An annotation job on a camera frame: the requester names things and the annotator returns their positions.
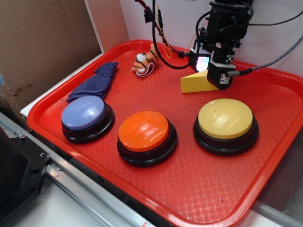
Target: plastic tray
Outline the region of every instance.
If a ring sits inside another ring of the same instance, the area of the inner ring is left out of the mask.
[[[303,125],[303,78],[271,69],[260,69],[235,78],[224,91],[181,93],[180,78],[191,68],[174,70],[162,62],[140,78],[132,72],[137,53],[151,42],[131,41],[117,46],[92,62],[66,83],[39,101],[28,116],[29,126],[96,173],[122,189],[164,219],[179,227],[230,226],[249,211],[262,188]],[[61,113],[68,94],[108,61],[119,67],[105,98],[116,121],[99,140],[77,145],[62,133]],[[185,60],[170,59],[174,65]],[[242,70],[251,65],[236,62]],[[193,136],[200,108],[218,98],[246,103],[259,123],[259,138],[249,151],[231,157],[210,154]],[[130,115],[154,110],[175,126],[178,147],[165,162],[148,168],[128,165],[117,151],[121,123]]]

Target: blue button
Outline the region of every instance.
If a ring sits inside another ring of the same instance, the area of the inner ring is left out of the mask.
[[[62,124],[70,130],[87,129],[105,114],[105,104],[97,96],[84,96],[71,102],[61,115]]]

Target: plush toy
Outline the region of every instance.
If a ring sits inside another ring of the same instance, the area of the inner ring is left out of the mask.
[[[149,53],[136,55],[132,70],[136,72],[137,76],[146,77],[152,73],[159,60],[155,46],[151,44]]]

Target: yellow button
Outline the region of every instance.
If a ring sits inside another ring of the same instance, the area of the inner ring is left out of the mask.
[[[235,99],[217,99],[205,104],[198,114],[201,130],[208,136],[231,140],[249,131],[252,126],[251,109]]]
[[[120,126],[122,145],[133,152],[150,151],[161,145],[169,134],[166,117],[155,111],[142,111],[128,117]]]

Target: washcloth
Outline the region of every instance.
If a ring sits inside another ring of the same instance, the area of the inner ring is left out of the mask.
[[[118,67],[118,62],[107,62],[97,68],[95,75],[82,82],[70,94],[67,102],[83,97],[83,96],[98,96],[104,98],[109,90],[109,86],[115,77],[115,71]]]

